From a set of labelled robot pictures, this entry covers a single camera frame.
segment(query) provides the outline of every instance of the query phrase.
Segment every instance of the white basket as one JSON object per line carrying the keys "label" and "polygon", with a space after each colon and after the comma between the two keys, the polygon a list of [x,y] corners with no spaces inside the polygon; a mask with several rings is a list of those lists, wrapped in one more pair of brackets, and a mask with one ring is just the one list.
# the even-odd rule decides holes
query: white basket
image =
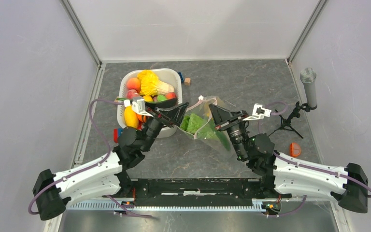
{"label": "white basket", "polygon": [[[137,75],[142,70],[136,70],[132,71],[131,73],[127,74],[121,84],[120,84],[120,92],[119,92],[119,98],[125,98],[127,93],[126,83],[130,78],[137,78]],[[181,104],[183,103],[183,93],[181,91],[181,79],[178,73],[172,69],[153,69],[152,70],[157,76],[158,79],[162,82],[165,82],[167,84],[170,84],[174,87],[175,94],[177,95],[177,103]],[[117,122],[121,126],[121,128],[126,127],[125,121],[124,121],[124,106],[119,105],[117,106]],[[177,127],[169,128],[169,127],[163,127],[161,129],[160,134],[157,136],[157,138],[167,138],[172,136],[175,131],[177,130]]]}

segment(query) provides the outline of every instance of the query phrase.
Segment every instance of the silver microphone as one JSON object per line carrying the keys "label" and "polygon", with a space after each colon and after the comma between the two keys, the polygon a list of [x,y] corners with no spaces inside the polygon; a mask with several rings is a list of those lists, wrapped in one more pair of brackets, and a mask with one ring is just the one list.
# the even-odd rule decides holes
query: silver microphone
{"label": "silver microphone", "polygon": [[317,107],[315,79],[316,73],[312,68],[305,68],[300,73],[300,80],[303,84],[303,88],[305,89],[306,99],[311,110],[316,109]]}

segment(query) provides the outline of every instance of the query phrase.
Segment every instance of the black tripod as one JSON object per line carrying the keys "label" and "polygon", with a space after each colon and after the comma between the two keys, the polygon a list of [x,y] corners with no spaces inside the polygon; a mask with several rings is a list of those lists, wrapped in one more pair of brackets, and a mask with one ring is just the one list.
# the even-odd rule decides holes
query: black tripod
{"label": "black tripod", "polygon": [[292,113],[288,116],[287,119],[285,119],[284,117],[282,117],[282,115],[279,115],[279,117],[281,118],[281,124],[280,124],[280,127],[278,127],[277,129],[275,129],[271,134],[269,134],[269,136],[271,136],[272,134],[274,134],[276,131],[278,130],[286,130],[286,131],[293,131],[295,132],[301,139],[303,139],[303,136],[301,134],[299,134],[298,131],[296,131],[292,126],[291,126],[291,120],[293,118],[299,118],[300,117],[300,110],[304,110],[305,112],[309,112],[313,109],[316,109],[315,108],[311,108],[309,107],[308,103],[304,103],[302,105],[300,105],[300,102],[297,102],[295,104],[295,108],[294,110],[292,110]]}

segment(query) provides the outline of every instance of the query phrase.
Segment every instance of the wooden cube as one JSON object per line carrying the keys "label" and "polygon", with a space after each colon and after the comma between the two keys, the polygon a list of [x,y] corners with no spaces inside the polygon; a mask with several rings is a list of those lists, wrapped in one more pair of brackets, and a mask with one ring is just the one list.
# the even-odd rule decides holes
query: wooden cube
{"label": "wooden cube", "polygon": [[191,79],[190,79],[190,78],[186,78],[186,79],[184,79],[184,84],[185,84],[186,86],[189,86],[189,85],[191,84]]}

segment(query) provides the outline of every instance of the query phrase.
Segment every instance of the plastic bag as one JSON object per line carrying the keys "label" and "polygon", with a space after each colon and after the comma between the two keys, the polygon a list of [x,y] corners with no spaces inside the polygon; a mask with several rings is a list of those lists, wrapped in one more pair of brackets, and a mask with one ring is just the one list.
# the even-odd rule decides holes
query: plastic bag
{"label": "plastic bag", "polygon": [[201,140],[223,158],[233,156],[234,150],[225,131],[217,131],[211,115],[209,104],[230,108],[217,96],[199,97],[199,101],[187,108],[180,129],[191,139]]}

